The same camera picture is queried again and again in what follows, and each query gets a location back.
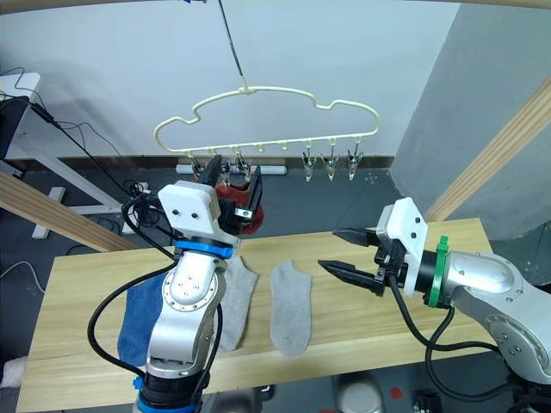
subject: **green ring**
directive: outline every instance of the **green ring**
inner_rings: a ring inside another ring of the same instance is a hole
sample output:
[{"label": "green ring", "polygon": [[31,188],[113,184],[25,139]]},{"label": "green ring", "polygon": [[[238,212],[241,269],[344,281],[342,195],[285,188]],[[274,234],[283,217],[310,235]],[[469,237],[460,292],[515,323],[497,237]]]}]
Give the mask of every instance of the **green ring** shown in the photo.
[{"label": "green ring", "polygon": [[446,254],[448,254],[448,237],[442,235],[440,243],[436,247],[436,267],[434,268],[434,278],[432,279],[432,288],[429,295],[429,307],[436,307],[440,297],[440,288],[444,278],[444,268],[446,267]]}]

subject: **blue ring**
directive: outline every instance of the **blue ring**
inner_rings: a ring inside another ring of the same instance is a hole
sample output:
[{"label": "blue ring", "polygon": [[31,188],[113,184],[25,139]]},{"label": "blue ring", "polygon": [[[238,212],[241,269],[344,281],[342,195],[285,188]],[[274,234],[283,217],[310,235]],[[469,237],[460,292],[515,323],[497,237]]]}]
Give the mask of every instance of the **blue ring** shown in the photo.
[{"label": "blue ring", "polygon": [[155,409],[154,407],[148,406],[141,400],[141,396],[138,398],[138,409],[144,413],[194,413],[197,409],[197,404],[190,404],[186,407],[178,407],[177,409]]},{"label": "blue ring", "polygon": [[192,243],[191,241],[176,241],[176,247],[190,251],[207,252],[224,259],[231,258],[233,254],[233,248],[231,247],[217,247],[216,245],[208,245],[207,243]]}]

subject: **red cloth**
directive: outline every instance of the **red cloth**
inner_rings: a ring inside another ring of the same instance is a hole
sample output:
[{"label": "red cloth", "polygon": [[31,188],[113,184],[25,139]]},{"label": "red cloth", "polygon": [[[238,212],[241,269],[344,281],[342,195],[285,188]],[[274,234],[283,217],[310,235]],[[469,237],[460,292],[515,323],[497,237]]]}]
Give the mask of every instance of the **red cloth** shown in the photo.
[{"label": "red cloth", "polygon": [[[225,200],[235,200],[235,206],[239,208],[244,208],[249,200],[249,182],[246,182],[242,185],[225,185],[221,183],[216,187],[216,194],[219,198]],[[250,225],[244,226],[241,230],[242,234],[254,234],[262,226],[264,221],[264,211],[262,206],[258,206],[257,213],[252,220]]]}]

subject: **metal clip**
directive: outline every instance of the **metal clip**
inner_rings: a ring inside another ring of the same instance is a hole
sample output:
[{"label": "metal clip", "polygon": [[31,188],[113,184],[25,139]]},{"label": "metal clip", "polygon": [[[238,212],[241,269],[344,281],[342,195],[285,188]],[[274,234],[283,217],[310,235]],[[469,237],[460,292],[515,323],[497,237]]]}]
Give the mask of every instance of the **metal clip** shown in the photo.
[{"label": "metal clip", "polygon": [[305,152],[302,152],[302,164],[304,165],[304,172],[306,174],[306,182],[310,182],[313,176],[313,167],[315,166],[318,159],[316,157],[310,156],[310,147],[306,148],[308,155]]},{"label": "metal clip", "polygon": [[335,177],[335,170],[337,169],[337,163],[338,163],[338,157],[333,156],[333,150],[335,149],[335,145],[331,145],[331,157],[326,158],[323,155],[321,156],[321,161],[325,165],[325,169],[327,170],[327,175],[329,176],[329,180],[332,182],[333,178]]},{"label": "metal clip", "polygon": [[358,169],[358,165],[360,164],[360,161],[363,158],[363,152],[358,153],[358,142],[356,142],[356,147],[354,148],[354,155],[350,154],[350,150],[348,151],[348,177],[352,181],[354,179],[354,175],[356,174],[356,171]]},{"label": "metal clip", "polygon": [[227,161],[222,162],[220,166],[220,175],[222,176],[222,181],[225,185],[230,184],[230,163]]},{"label": "metal clip", "polygon": [[251,180],[251,164],[248,163],[241,155],[241,152],[235,157],[235,167],[243,172],[245,175],[245,180],[249,182]]},{"label": "metal clip", "polygon": [[201,176],[201,172],[205,169],[205,167],[201,165],[199,161],[194,157],[190,159],[191,159],[191,170],[193,170],[193,177],[196,180],[199,180],[199,176]]}]

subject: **grey sock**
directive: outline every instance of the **grey sock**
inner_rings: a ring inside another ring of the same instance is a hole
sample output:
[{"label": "grey sock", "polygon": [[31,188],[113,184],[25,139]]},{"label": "grey sock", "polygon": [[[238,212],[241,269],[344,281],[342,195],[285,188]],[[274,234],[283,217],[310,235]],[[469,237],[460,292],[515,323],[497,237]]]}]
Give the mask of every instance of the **grey sock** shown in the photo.
[{"label": "grey sock", "polygon": [[282,353],[298,355],[306,350],[312,334],[312,276],[297,271],[291,261],[287,261],[274,268],[270,285],[272,321],[269,335]]},{"label": "grey sock", "polygon": [[227,352],[235,350],[241,340],[258,275],[249,271],[241,257],[236,256],[228,261],[225,277],[226,293],[221,301],[224,323],[220,349]]}]

